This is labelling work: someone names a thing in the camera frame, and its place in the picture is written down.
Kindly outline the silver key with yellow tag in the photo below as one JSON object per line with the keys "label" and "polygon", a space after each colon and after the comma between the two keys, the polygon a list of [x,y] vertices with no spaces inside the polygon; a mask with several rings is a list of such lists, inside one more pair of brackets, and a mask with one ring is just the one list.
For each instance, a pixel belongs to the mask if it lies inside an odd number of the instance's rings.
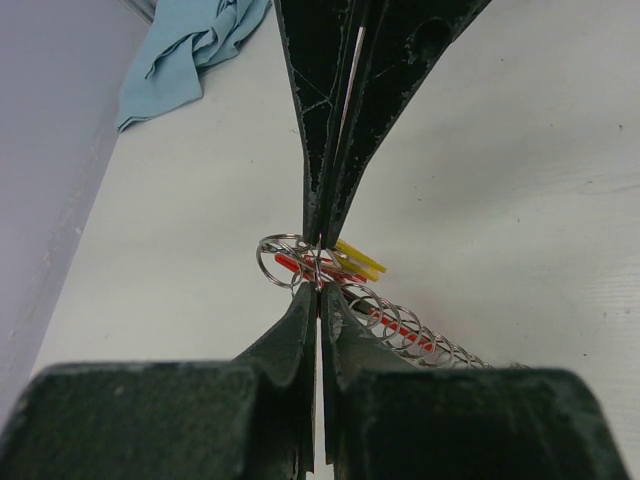
{"label": "silver key with yellow tag", "polygon": [[339,239],[327,252],[343,270],[349,271],[358,278],[377,282],[380,276],[387,272],[385,266],[344,240]]}

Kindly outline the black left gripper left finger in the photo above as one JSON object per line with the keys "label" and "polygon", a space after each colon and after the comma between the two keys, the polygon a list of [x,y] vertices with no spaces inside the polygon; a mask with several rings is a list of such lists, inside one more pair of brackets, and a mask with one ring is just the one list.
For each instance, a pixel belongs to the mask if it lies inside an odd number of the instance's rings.
{"label": "black left gripper left finger", "polygon": [[1,434],[5,479],[302,479],[314,469],[313,285],[230,361],[41,371]]}

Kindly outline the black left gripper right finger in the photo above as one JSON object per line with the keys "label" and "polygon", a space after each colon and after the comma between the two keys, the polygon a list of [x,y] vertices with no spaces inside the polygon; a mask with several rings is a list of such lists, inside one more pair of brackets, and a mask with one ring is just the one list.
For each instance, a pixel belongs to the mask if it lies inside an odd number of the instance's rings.
{"label": "black left gripper right finger", "polygon": [[624,479],[600,404],[560,369],[424,369],[339,287],[320,296],[325,455],[339,479]]}

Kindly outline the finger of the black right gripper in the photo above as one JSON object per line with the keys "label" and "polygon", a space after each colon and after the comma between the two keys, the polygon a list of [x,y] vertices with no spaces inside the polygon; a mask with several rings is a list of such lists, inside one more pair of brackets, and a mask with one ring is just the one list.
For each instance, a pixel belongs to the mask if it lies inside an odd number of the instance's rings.
{"label": "finger of the black right gripper", "polygon": [[328,191],[322,246],[337,243],[365,169],[445,50],[487,1],[370,1]]}
{"label": "finger of the black right gripper", "polygon": [[367,3],[281,0],[274,5],[303,149],[303,238],[326,245],[332,170]]}

